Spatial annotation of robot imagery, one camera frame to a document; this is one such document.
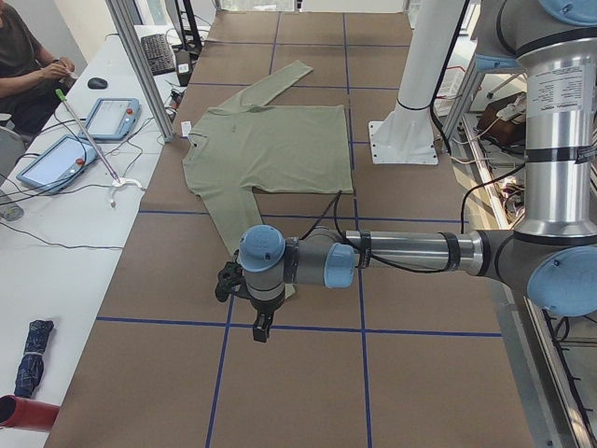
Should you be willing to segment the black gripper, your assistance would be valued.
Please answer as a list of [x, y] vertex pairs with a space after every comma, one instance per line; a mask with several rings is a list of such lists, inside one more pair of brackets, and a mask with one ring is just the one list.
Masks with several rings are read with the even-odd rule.
[[268, 301], [250, 299], [251, 305], [257, 312], [253, 325], [253, 339], [255, 342], [265, 343], [269, 339], [274, 314], [284, 302], [284, 296], [278, 296]]

